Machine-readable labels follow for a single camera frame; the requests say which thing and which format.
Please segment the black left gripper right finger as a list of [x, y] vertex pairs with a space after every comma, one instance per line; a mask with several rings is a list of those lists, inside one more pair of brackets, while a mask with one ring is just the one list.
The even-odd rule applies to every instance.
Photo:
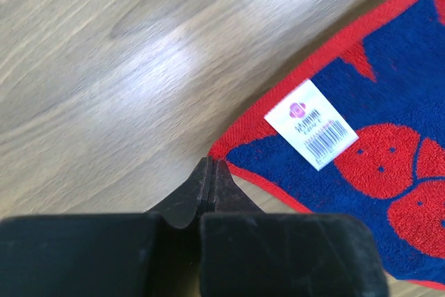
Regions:
[[342, 214], [267, 214], [212, 163], [200, 219], [203, 296], [386, 296], [373, 235]]

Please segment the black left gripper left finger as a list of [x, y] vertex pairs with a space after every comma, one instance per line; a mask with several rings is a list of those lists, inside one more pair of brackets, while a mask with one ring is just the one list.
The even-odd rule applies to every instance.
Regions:
[[211, 165], [201, 160], [146, 212], [3, 219], [1, 295], [195, 295], [197, 222]]

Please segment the red and blue patterned towel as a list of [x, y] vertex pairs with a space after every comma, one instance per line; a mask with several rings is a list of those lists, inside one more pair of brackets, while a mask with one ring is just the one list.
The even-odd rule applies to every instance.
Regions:
[[[310, 80], [359, 136], [317, 171], [264, 119]], [[444, 0], [386, 0], [318, 48], [211, 147], [302, 213], [372, 231], [394, 278], [444, 288]]]

